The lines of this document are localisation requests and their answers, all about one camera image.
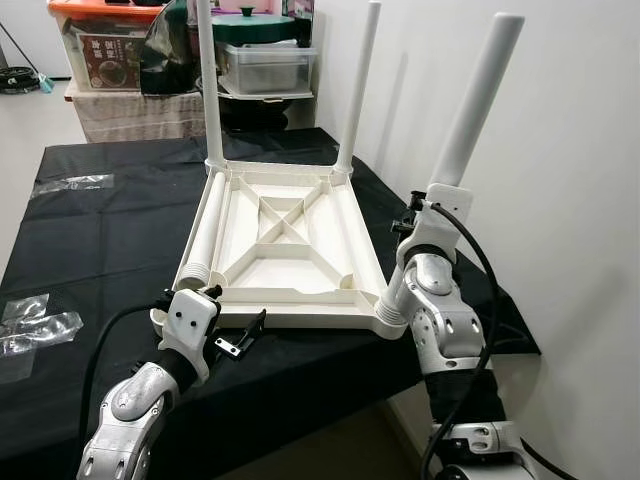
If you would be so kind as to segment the black tablecloth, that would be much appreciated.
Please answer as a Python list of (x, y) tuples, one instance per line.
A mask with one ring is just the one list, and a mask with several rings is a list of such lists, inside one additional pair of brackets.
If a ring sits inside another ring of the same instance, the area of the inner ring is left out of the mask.
[[(35, 183), (113, 174), (110, 189), (29, 198), (0, 280), (0, 308), (49, 294), (78, 312), (76, 338), (37, 349), (27, 379), (0, 385), (0, 480), (72, 480), (84, 370), (102, 325), (172, 284), (204, 188), (205, 142), (81, 143), (44, 150)], [(166, 416), (148, 480), (211, 480), (417, 387), (411, 339), (365, 330), (280, 330)]]

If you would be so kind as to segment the white plastic children table top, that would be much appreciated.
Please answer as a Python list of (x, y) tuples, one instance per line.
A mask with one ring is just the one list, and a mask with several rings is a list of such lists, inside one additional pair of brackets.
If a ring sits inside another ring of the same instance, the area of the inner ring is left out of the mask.
[[(332, 165), (227, 161), (228, 191), (210, 285), (220, 285), (219, 326), (246, 326), (262, 308), (269, 329), (355, 329), (397, 339), (376, 302), (388, 282), (351, 177), (335, 184)], [(206, 166), (200, 215), (215, 172)], [(189, 237), (172, 283), (186, 262)]]

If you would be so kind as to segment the black plastic bag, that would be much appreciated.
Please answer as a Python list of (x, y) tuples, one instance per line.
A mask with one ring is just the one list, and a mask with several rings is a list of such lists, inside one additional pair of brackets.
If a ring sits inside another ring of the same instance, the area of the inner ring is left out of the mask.
[(169, 0), (152, 20), (140, 50), (142, 95), (178, 95), (196, 91), (198, 47), (188, 0)]

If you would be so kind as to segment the clear plastic storage box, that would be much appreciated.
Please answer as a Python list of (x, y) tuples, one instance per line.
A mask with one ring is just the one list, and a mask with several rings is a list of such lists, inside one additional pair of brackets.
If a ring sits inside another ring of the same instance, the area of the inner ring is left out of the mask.
[(315, 47), (283, 44), (216, 45), (219, 83), (228, 93), (241, 96), (298, 97), (311, 93)]

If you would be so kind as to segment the teal head broom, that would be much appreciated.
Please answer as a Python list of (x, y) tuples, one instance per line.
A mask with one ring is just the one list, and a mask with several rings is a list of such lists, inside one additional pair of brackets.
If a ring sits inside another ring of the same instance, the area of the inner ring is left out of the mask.
[(40, 91), (51, 93), (54, 90), (54, 83), (50, 77), (45, 76), (33, 63), (26, 51), (22, 49), (13, 37), (9, 29), (0, 23), (0, 32), (3, 32), (8, 40), (12, 42), (15, 50), (27, 61), (26, 67), (0, 67), (0, 93), (8, 95), (18, 95), (18, 93), (32, 93)]

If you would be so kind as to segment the clear plastic bag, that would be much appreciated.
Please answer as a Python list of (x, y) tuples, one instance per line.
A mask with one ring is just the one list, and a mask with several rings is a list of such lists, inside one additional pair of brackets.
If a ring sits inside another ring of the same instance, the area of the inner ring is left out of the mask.
[(115, 184), (113, 174), (73, 175), (51, 180), (37, 182), (31, 191), (31, 197), (35, 198), (50, 193), (63, 191), (84, 191), (84, 189), (110, 189)]

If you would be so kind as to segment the black wok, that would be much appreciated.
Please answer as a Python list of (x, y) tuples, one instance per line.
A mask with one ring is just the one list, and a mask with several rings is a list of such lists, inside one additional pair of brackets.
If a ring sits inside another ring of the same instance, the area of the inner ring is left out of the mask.
[(291, 111), (307, 108), (315, 96), (289, 92), (283, 97), (232, 95), (220, 90), (218, 95), (220, 123), (232, 133), (287, 131), (294, 124)]

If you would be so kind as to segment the clear tape patch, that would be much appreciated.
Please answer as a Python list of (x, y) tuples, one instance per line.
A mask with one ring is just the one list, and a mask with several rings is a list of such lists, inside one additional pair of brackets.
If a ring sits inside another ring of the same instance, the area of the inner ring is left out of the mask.
[(6, 302), (0, 311), (0, 385), (27, 379), (37, 349), (76, 338), (83, 320), (78, 312), (49, 312), (49, 294)]

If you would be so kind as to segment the dark green round lid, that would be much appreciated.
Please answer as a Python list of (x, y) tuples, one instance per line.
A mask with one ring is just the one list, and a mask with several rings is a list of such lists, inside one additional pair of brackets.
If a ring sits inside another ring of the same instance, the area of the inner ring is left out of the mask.
[(236, 13), (212, 15), (212, 37), (216, 42), (244, 44), (276, 44), (297, 40), (297, 24), (288, 15)]

